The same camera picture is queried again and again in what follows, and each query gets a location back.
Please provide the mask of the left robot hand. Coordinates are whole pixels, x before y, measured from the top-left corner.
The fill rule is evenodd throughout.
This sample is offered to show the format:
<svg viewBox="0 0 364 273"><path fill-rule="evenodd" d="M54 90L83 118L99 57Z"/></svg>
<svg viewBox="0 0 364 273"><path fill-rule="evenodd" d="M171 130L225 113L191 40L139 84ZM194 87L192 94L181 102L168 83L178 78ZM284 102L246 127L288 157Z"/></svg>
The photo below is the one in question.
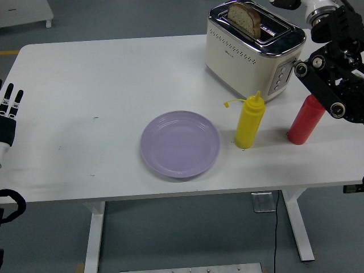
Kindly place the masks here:
<svg viewBox="0 0 364 273"><path fill-rule="evenodd" d="M11 95L14 90L14 84L9 83L5 95L1 100L1 167L3 158L14 143L16 132L15 117L19 110L19 105L23 97L24 91L19 89L14 100L11 100Z"/></svg>

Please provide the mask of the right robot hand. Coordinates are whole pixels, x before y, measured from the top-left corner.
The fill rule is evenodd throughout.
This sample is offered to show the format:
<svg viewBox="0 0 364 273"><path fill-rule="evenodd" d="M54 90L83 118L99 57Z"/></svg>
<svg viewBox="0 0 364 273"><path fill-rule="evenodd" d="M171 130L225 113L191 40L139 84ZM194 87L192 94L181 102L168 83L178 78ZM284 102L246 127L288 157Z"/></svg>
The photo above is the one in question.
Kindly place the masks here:
<svg viewBox="0 0 364 273"><path fill-rule="evenodd" d="M327 0L270 0L270 4L285 10L296 10L303 4L307 8L308 14L323 7L338 7L335 1Z"/></svg>

